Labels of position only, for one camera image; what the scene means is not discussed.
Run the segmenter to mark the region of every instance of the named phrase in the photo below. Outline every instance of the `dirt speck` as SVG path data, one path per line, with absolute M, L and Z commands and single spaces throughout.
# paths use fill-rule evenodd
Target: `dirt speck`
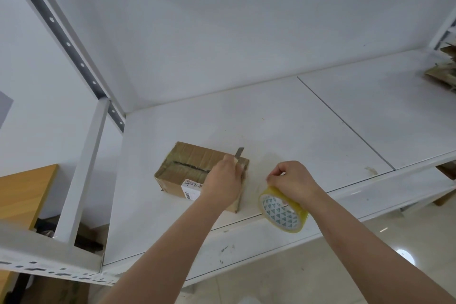
M 367 169 L 367 170 L 369 171 L 369 174 L 370 174 L 371 176 L 373 176 L 373 175 L 378 175 L 378 174 L 379 174 L 379 173 L 378 173 L 375 169 L 373 169 L 372 167 L 364 167 L 364 169 Z

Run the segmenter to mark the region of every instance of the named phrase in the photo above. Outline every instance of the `yellow tape roll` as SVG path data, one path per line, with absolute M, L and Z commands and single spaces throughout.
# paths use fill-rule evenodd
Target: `yellow tape roll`
M 307 220 L 309 213 L 286 197 L 274 186 L 269 186 L 258 199 L 259 209 L 274 226 L 282 231 L 298 233 Z

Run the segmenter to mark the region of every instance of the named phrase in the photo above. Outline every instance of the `small package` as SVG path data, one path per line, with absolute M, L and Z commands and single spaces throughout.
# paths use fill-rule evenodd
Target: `small package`
M 194 201 L 201 193 L 206 176 L 224 156 L 224 152 L 177 142 L 154 176 L 164 192 Z M 242 167 L 243 182 L 248 159 L 241 157 L 238 164 Z M 237 213 L 240 197 L 226 210 Z

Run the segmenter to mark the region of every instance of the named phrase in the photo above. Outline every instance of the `floor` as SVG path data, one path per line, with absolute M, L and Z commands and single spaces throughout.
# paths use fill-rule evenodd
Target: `floor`
M 456 197 L 404 217 L 398 211 L 365 225 L 456 296 Z M 91 289 L 95 304 L 107 287 Z M 363 304 L 360 291 L 323 238 L 202 281 L 177 304 L 236 304 L 244 296 L 262 304 Z

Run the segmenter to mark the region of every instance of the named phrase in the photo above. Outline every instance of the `gray rectangle on wall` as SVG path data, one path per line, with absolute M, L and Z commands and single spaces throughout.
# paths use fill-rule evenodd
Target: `gray rectangle on wall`
M 0 91 L 0 128 L 3 125 L 12 104 L 13 99 Z

